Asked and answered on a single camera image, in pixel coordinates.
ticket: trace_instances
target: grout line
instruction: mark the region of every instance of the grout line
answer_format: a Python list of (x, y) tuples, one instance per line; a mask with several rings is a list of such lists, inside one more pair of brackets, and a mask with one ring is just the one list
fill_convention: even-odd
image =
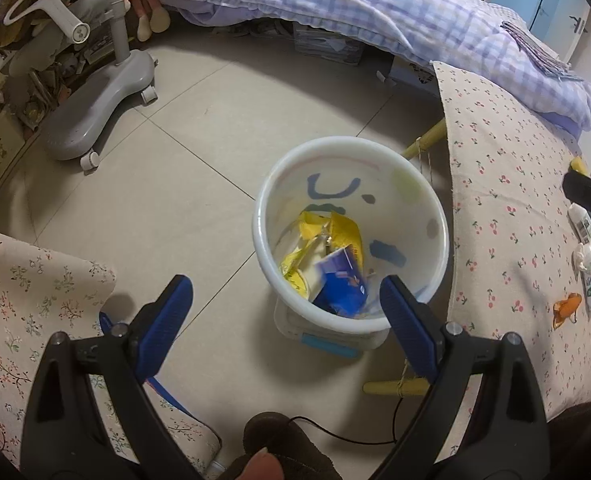
[[(126, 112), (128, 112), (129, 110), (136, 110), (135, 107), (131, 107), (131, 108), (127, 108), (127, 110), (125, 110), (124, 112), (122, 112), (123, 114), (125, 114)], [(109, 156), (109, 153), (111, 153), (113, 150), (115, 150), (119, 145), (121, 145), (125, 140), (127, 140), (127, 137), (129, 137), (134, 131), (136, 131), (140, 126), (142, 126), (144, 123), (146, 123), (146, 121), (148, 121), (149, 119), (144, 117), (144, 121), (142, 121), (140, 124), (138, 124), (138, 126), (136, 126), (133, 130), (131, 130), (127, 135), (125, 135), (124, 139), (122, 139), (119, 143), (117, 143), (113, 148), (111, 148), (107, 153), (105, 153), (104, 155), (102, 155), (100, 157), (100, 163), (102, 163), (102, 161), (107, 158)], [(111, 137), (111, 134), (113, 133), (113, 130), (111, 130), (111, 132), (109, 133), (108, 137)]]
[(210, 74), (205, 75), (202, 79), (200, 79), (199, 81), (196, 81), (193, 85), (191, 85), (189, 88), (187, 88), (186, 90), (183, 90), (182, 92), (180, 92), (178, 95), (176, 95), (171, 101), (169, 101), (168, 103), (166, 103), (162, 108), (160, 108), (159, 110), (154, 111), (154, 113), (151, 114), (150, 117), (147, 117), (147, 119), (151, 119), (152, 117), (154, 117), (156, 114), (160, 113), (162, 110), (164, 110), (168, 105), (170, 105), (171, 103), (173, 103), (178, 97), (180, 97), (182, 94), (188, 92), (189, 90), (191, 90), (195, 85), (202, 83), (202, 81), (204, 81), (207, 77), (211, 77), (213, 74), (220, 72), (223, 68), (226, 68), (227, 66), (229, 66), (232, 63), (232, 61), (226, 63), (225, 65), (222, 65), (220, 68), (218, 68), (217, 70), (214, 70), (213, 72), (211, 72)]
[(361, 134), (362, 132), (364, 132), (364, 131), (365, 131), (365, 128), (366, 128), (366, 127), (367, 127), (369, 124), (371, 124), (371, 121), (373, 121), (373, 119), (375, 119), (375, 116), (376, 116), (376, 115), (378, 115), (378, 114), (380, 113), (380, 111), (382, 110), (382, 108), (384, 108), (384, 106), (385, 106), (385, 105), (386, 105), (386, 104), (387, 104), (387, 103), (388, 103), (388, 102), (389, 102), (391, 99), (393, 99), (393, 93), (392, 93), (391, 95), (389, 95), (389, 98), (388, 98), (388, 99), (387, 99), (387, 100), (386, 100), (384, 103), (382, 103), (382, 106), (381, 106), (380, 108), (378, 108), (378, 110), (377, 110), (377, 111), (376, 111), (376, 112), (373, 114), (373, 116), (370, 118), (370, 120), (368, 120), (368, 121), (367, 121), (367, 124), (365, 124), (365, 125), (362, 127), (362, 129), (361, 129), (361, 130), (360, 130), (360, 131), (357, 133), (356, 137), (359, 137), (359, 136), (360, 136), (360, 134)]
[[(135, 107), (131, 107), (128, 108), (128, 110), (136, 110)], [(108, 156), (109, 153), (112, 153), (119, 145), (121, 145), (125, 140), (127, 140), (128, 137), (130, 137), (130, 135), (136, 131), (140, 126), (142, 126), (144, 123), (146, 123), (146, 121), (148, 121), (149, 119), (144, 117), (144, 121), (142, 121), (140, 124), (138, 124), (138, 126), (136, 126), (133, 130), (131, 130), (125, 137), (124, 139), (122, 139), (119, 143), (117, 143), (113, 148), (111, 148), (107, 153), (105, 153), (104, 155), (102, 155), (102, 158), (100, 159), (100, 163), (102, 163), (102, 161), (104, 161)], [(69, 200), (69, 197), (71, 195), (73, 195), (74, 191), (76, 189), (78, 189), (78, 187), (80, 186), (80, 184), (82, 184), (84, 182), (84, 179), (86, 179), (89, 176), (92, 176), (93, 173), (90, 174), (84, 174), (83, 177), (80, 179), (80, 182), (78, 182), (78, 184), (76, 184), (76, 186), (71, 190), (71, 193), (69, 193), (66, 198), (62, 201), (62, 203), (58, 206), (58, 208), (54, 211), (53, 215), (51, 215), (49, 217), (49, 220), (47, 220), (47, 223), (45, 224), (45, 226), (41, 229), (40, 233), (36, 236), (36, 244), (38, 243), (38, 238), (40, 238), (40, 235), (45, 231), (45, 229), (47, 228), (47, 226), (51, 223), (51, 221), (53, 220), (54, 216), (56, 216), (56, 213), (58, 211), (60, 211), (61, 207), (64, 205), (64, 203)]]
[(238, 273), (238, 271), (239, 271), (240, 269), (242, 269), (242, 267), (244, 267), (244, 264), (245, 264), (246, 262), (248, 262), (250, 259), (252, 259), (252, 256), (253, 256), (253, 254), (255, 254), (255, 251), (253, 251), (253, 253), (251, 253), (251, 254), (250, 254), (250, 256), (249, 256), (249, 257), (248, 257), (248, 258), (247, 258), (245, 261), (243, 261), (242, 265), (236, 269), (236, 272), (234, 272), (234, 273), (231, 275), (231, 277), (230, 277), (228, 280), (226, 280), (226, 282), (224, 282), (224, 285), (223, 285), (223, 286), (221, 286), (221, 287), (218, 289), (218, 291), (217, 291), (217, 292), (216, 292), (216, 293), (213, 295), (213, 297), (211, 297), (211, 299), (210, 299), (209, 301), (207, 301), (207, 304), (205, 304), (205, 306), (204, 306), (204, 307), (202, 307), (202, 308), (200, 309), (200, 312), (198, 312), (198, 313), (196, 314), (196, 316), (195, 316), (193, 319), (191, 319), (191, 321), (189, 321), (189, 323), (186, 325), (186, 327), (182, 329), (182, 332), (180, 332), (178, 335), (176, 335), (176, 339), (178, 339), (178, 338), (179, 338), (179, 337), (180, 337), (180, 336), (181, 336), (181, 335), (184, 333), (184, 331), (185, 331), (186, 329), (188, 329), (188, 328), (189, 328), (189, 326), (191, 326), (191, 324), (192, 324), (192, 323), (193, 323), (193, 322), (194, 322), (194, 321), (195, 321), (195, 320), (198, 318), (198, 316), (199, 316), (200, 314), (202, 314), (202, 312), (204, 312), (204, 309), (205, 309), (207, 306), (209, 306), (209, 304), (210, 304), (210, 303), (211, 303), (211, 302), (212, 302), (212, 301), (213, 301), (213, 300), (216, 298), (216, 296), (217, 296), (218, 294), (220, 294), (220, 291), (221, 291), (221, 290), (222, 290), (222, 289), (223, 289), (223, 288), (224, 288), (224, 287), (227, 285), (227, 283), (229, 283), (229, 282), (230, 282), (230, 281), (231, 281), (231, 280), (234, 278), (234, 276), (235, 276), (235, 275)]
[[(154, 123), (153, 121), (151, 121), (152, 124), (154, 124), (157, 128), (160, 128), (160, 126), (158, 126), (156, 123)], [(165, 132), (162, 128), (160, 128), (160, 130), (162, 130), (165, 134), (167, 134), (168, 136), (170, 136), (173, 140), (175, 140), (179, 145), (181, 145), (185, 150), (187, 150), (189, 153), (191, 153), (191, 155), (195, 156), (195, 158), (197, 158), (197, 160), (200, 160), (203, 164), (205, 164), (206, 166), (208, 166), (209, 168), (211, 168), (213, 171), (215, 171), (218, 175), (220, 175), (222, 178), (224, 178), (227, 182), (229, 182), (229, 184), (232, 184), (233, 186), (237, 187), (237, 189), (239, 189), (240, 191), (242, 191), (246, 196), (248, 196), (250, 199), (252, 199), (255, 202), (255, 199), (249, 194), (247, 193), (245, 190), (243, 190), (240, 186), (238, 186), (236, 183), (234, 183), (233, 181), (231, 181), (230, 179), (228, 179), (226, 176), (224, 176), (222, 173), (220, 173), (216, 168), (214, 168), (213, 166), (211, 166), (211, 164), (209, 164), (206, 160), (204, 160), (203, 158), (201, 158), (199, 155), (196, 155), (194, 152), (192, 152), (191, 150), (189, 150), (184, 144), (182, 144), (178, 139), (176, 139), (175, 137), (172, 136), (172, 134), (169, 134), (167, 132)]]

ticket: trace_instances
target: yellow snack wrapper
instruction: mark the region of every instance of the yellow snack wrapper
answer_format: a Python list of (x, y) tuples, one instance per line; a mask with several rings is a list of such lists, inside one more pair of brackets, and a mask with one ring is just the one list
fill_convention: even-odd
[[(297, 218), (300, 240), (297, 248), (287, 254), (280, 264), (280, 272), (300, 296), (310, 298), (313, 293), (320, 292), (321, 283), (315, 279), (317, 271), (313, 269), (316, 262), (340, 248), (350, 246), (352, 256), (363, 272), (363, 250), (360, 229), (350, 218), (331, 213), (331, 217), (321, 216), (310, 211), (302, 211)], [(312, 290), (309, 290), (307, 278), (311, 280)]]
[(309, 241), (322, 233), (323, 227), (329, 224), (328, 216), (320, 216), (310, 211), (302, 211), (297, 218), (298, 229), (303, 240)]
[(305, 300), (309, 299), (309, 289), (306, 286), (306, 281), (303, 278), (302, 272), (298, 269), (292, 269), (285, 274), (285, 280), (287, 280), (289, 285), (291, 285)]
[(360, 235), (360, 229), (357, 227), (357, 224), (351, 218), (332, 212), (329, 234), (331, 235), (332, 252), (342, 247), (351, 246), (355, 262), (360, 272), (363, 272), (362, 236)]

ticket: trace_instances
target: tile floor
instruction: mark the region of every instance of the tile floor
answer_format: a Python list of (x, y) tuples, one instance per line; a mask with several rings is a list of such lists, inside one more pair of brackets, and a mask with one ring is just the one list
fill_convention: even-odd
[[(113, 264), (112, 317), (132, 317), (174, 274), (191, 277), (191, 315), (159, 379), (223, 437), (221, 463), (240, 454), (244, 423), (265, 410), (306, 415), (349, 438), (389, 439), (396, 399), (365, 396), (361, 385), (399, 376), (395, 341), (345, 360), (280, 335), (251, 217), (263, 177), (291, 148), (345, 135), (402, 150), (439, 120), (439, 101), (382, 85), (375, 70), (386, 57), (377, 52), (349, 68), (278, 40), (214, 37), (185, 23), (149, 48), (160, 61), (159, 99), (120, 106), (93, 174), (32, 146), (0, 192), (0, 232)], [(445, 203), (447, 162), (446, 146), (435, 147), (434, 187)], [(416, 407), (403, 402), (400, 429)], [(306, 431), (345, 480), (367, 478), (390, 449)]]

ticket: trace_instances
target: finger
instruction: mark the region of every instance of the finger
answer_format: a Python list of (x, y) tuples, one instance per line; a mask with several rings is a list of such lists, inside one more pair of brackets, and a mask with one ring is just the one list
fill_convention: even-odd
[(264, 447), (251, 457), (237, 480), (284, 480), (280, 461)]

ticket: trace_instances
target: blue gripper pad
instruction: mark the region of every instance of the blue gripper pad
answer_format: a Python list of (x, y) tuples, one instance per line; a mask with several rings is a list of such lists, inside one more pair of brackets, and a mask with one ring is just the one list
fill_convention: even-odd
[(178, 274), (156, 302), (144, 305), (133, 320), (130, 326), (137, 338), (138, 359), (134, 372), (138, 380), (146, 381), (158, 373), (192, 302), (191, 280)]
[(418, 303), (398, 276), (382, 280), (380, 305), (413, 370), (433, 383), (444, 337), (429, 307)]

